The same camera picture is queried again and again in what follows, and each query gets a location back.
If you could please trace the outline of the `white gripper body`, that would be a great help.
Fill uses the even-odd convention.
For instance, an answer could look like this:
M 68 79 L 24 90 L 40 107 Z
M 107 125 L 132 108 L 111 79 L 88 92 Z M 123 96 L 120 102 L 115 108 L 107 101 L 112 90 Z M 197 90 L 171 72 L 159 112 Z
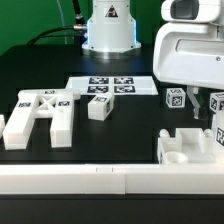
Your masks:
M 161 82 L 224 89 L 224 0 L 165 0 L 154 46 Z

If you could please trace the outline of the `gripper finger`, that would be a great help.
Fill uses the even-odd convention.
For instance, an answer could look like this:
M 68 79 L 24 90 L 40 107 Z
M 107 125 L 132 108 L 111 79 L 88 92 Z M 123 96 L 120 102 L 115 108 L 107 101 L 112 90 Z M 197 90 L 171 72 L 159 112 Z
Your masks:
M 199 87 L 188 86 L 187 96 L 191 101 L 194 109 L 194 118 L 204 120 L 206 118 L 206 107 Z

